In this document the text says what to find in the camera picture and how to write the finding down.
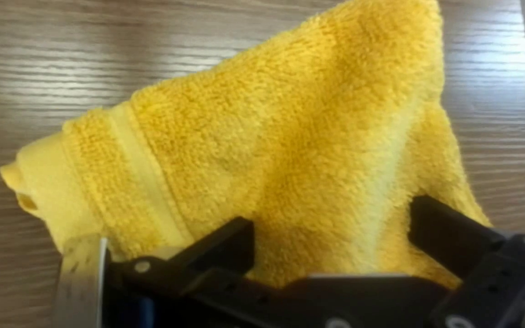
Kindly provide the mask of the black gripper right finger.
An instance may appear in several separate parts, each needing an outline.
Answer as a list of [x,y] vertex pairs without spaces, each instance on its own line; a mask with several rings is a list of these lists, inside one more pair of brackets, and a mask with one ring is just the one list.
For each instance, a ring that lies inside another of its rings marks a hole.
[[433,197],[416,197],[411,219],[411,241],[462,279],[449,308],[525,307],[525,236],[504,237]]

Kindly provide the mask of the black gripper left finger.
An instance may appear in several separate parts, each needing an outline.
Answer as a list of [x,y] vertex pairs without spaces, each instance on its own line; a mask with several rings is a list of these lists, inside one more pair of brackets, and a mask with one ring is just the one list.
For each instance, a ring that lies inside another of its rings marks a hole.
[[254,223],[236,217],[170,259],[137,257],[114,267],[121,287],[199,287],[216,277],[217,285],[245,285],[256,263]]

